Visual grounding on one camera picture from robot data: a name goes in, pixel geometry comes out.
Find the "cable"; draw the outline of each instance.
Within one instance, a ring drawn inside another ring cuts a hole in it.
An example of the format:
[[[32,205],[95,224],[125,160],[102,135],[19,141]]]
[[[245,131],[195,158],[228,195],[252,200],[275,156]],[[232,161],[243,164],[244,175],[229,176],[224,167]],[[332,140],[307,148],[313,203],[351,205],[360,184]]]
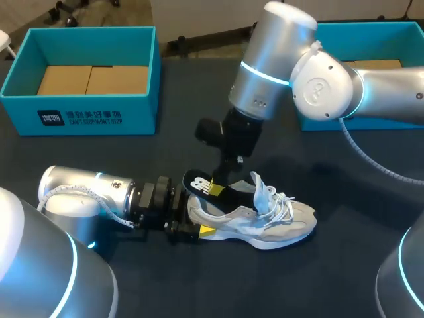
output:
[[[403,19],[403,20],[408,19],[408,12],[409,12],[409,9],[410,9],[410,8],[411,8],[411,6],[412,6],[412,3],[413,3],[413,0],[409,0],[409,4],[408,4],[408,6],[406,7],[405,14],[403,15],[403,17],[402,17],[401,19]]]
[[[106,214],[114,221],[125,225],[126,227],[134,228],[134,223],[121,219],[120,217],[116,216],[114,212],[112,212],[111,208],[104,202],[104,200],[99,197],[96,193],[92,192],[90,189],[87,189],[86,187],[79,187],[76,185],[61,185],[60,187],[54,188],[52,191],[49,191],[38,204],[37,210],[42,212],[42,210],[46,207],[47,201],[53,196],[58,195],[60,193],[69,193],[69,192],[82,192],[86,195],[88,195],[90,198],[96,200],[98,204],[105,210]]]
[[[400,174],[397,174],[397,173],[395,173],[395,172],[393,172],[393,171],[391,171],[391,170],[383,167],[381,164],[375,162],[365,152],[363,152],[361,148],[359,148],[359,146],[355,143],[355,141],[353,141],[351,135],[347,131],[345,122],[343,121],[342,118],[339,118],[339,123],[340,123],[340,125],[342,127],[342,131],[343,131],[344,136],[349,141],[349,144],[352,146],[352,148],[355,149],[355,151],[357,153],[359,153],[359,155],[361,157],[363,157],[363,159],[365,159],[365,161],[369,162],[375,168],[379,169],[379,171],[381,171],[381,172],[383,172],[385,174],[388,174],[389,176],[391,176],[391,177],[393,177],[393,178],[395,178],[397,180],[400,180],[400,181],[403,181],[403,182],[407,182],[409,184],[416,184],[418,186],[424,186],[424,181],[423,180],[412,179],[412,178],[409,178],[409,177],[401,176]]]

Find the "logo on box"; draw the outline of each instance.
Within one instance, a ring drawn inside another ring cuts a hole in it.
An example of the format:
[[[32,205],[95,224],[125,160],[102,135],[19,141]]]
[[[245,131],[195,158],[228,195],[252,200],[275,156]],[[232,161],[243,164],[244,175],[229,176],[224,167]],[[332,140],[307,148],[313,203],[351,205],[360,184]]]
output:
[[[38,111],[44,126],[64,126],[65,122],[59,111]]]

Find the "blue cardboard box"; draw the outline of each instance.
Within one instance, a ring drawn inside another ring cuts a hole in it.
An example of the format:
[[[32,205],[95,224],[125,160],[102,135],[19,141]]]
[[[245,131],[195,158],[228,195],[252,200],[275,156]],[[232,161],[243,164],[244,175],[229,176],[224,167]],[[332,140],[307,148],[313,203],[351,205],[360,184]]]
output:
[[[146,93],[40,96],[48,66],[148,66]],[[160,66],[154,27],[35,28],[0,98],[21,136],[154,134]]]
[[[403,67],[424,66],[424,32],[416,22],[319,23],[317,40],[341,61],[400,60]],[[340,130],[337,121],[313,121],[300,113],[303,131]],[[415,129],[424,126],[353,117],[348,129]]]

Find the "shoe insole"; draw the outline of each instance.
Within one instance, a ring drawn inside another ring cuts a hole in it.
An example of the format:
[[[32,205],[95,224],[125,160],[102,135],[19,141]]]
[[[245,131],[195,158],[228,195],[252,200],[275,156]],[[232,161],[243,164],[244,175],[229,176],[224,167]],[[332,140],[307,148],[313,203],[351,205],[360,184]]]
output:
[[[212,176],[201,170],[188,170],[183,177],[185,189],[197,197],[228,214],[240,206],[256,210],[253,205],[254,193],[236,191],[231,187],[225,187],[218,196],[210,195]]]

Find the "silver robot arm segment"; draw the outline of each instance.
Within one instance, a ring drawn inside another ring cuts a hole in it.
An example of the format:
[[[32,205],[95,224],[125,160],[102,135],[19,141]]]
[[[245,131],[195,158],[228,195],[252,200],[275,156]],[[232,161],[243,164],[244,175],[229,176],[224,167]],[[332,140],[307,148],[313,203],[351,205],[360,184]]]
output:
[[[424,67],[355,70],[320,47],[316,30],[302,10],[267,3],[229,94],[234,108],[271,119],[292,88],[296,107],[310,119],[354,115],[424,124]]]
[[[311,48],[290,82],[296,107],[310,119],[354,115],[424,123],[424,68],[356,70]]]
[[[357,72],[363,80],[364,98],[355,116],[424,124],[424,67]]]

